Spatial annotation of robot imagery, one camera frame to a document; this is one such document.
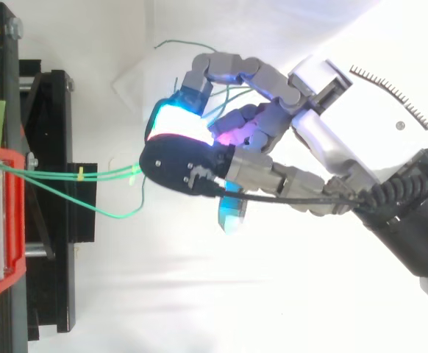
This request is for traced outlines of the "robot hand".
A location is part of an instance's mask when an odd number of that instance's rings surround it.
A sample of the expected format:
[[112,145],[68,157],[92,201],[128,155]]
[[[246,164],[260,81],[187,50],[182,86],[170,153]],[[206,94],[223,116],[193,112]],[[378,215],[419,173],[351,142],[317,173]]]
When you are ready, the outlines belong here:
[[396,178],[428,120],[388,80],[308,57],[289,74],[255,57],[198,55],[147,122],[139,164],[164,188],[219,200],[223,231],[250,201],[341,215],[416,196]]

